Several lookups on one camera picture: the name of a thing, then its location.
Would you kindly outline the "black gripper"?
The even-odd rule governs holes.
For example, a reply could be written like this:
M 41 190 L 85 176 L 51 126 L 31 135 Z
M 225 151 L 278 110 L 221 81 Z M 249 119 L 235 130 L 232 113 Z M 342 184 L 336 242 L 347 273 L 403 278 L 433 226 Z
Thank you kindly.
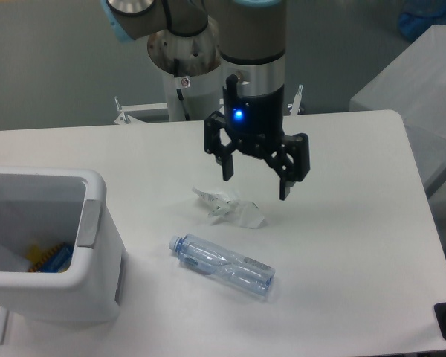
M 204 151 L 214 155 L 222 167 L 222 178 L 234 174 L 233 152 L 237 149 L 267 164 L 279 176 L 279 199 L 287 199 L 291 188 L 302 182 L 311 169 L 309 139 L 306 133 L 284 135 L 282 105 L 284 88 L 261 96 L 238 94 L 238 77 L 231 74 L 223 88 L 224 115 L 214 111 L 204 120 Z M 221 133 L 227 132 L 228 144 Z

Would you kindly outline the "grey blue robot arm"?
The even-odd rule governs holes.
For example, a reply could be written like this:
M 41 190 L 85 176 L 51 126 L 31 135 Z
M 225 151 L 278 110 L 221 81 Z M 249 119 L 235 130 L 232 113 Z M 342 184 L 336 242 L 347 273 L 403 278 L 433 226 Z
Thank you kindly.
M 222 176 L 233 153 L 263 160 L 279 176 L 279 197 L 310 170 L 308 136 L 282 128 L 285 1 L 103 1 L 116 37 L 144 38 L 149 58 L 170 76 L 176 120 L 204 121 L 204 151 Z

